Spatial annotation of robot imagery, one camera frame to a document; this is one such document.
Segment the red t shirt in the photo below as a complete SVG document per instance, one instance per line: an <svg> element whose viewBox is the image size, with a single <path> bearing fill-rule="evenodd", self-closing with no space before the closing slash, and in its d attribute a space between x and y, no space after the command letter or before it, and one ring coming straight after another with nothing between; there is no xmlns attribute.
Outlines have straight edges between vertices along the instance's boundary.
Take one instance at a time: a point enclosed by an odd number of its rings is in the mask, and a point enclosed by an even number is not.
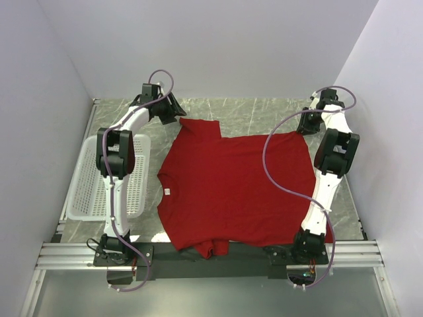
<svg viewBox="0 0 423 317"><path fill-rule="evenodd" d="M158 179L159 218L177 250L223 256L231 241L289 244L313 193L309 148L294 132L223 137L219 122L181 119Z"/></svg>

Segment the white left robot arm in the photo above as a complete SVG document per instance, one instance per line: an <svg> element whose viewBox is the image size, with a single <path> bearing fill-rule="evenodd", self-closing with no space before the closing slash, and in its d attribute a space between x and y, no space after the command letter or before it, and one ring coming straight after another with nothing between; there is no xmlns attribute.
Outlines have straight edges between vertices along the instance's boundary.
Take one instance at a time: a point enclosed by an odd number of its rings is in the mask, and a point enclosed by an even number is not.
<svg viewBox="0 0 423 317"><path fill-rule="evenodd" d="M141 93L130 104L122 119L102 127L96 135L96 168L104 182L106 217L100 240L89 238L86 245L95 252L94 265L135 265L149 259L130 241L127 191L130 174L135 168L134 133L157 117L163 125L185 116L171 91L164 92L159 83L144 83Z"/></svg>

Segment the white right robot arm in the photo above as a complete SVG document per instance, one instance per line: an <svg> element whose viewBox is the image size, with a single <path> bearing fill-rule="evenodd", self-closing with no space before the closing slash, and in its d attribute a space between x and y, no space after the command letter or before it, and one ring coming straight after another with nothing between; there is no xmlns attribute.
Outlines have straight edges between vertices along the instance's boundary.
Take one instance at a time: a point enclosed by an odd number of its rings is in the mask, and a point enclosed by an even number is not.
<svg viewBox="0 0 423 317"><path fill-rule="evenodd" d="M311 104L301 112L297 133L314 135L325 126L325 134L315 154L315 189L309 198L307 214L290 247L290 256L299 264L308 264L326 254L325 238L328 214L343 177L349 172L355 157L360 136L354 133L346 120L347 107L339 100L337 90L351 94L342 86L320 88L311 96Z"/></svg>

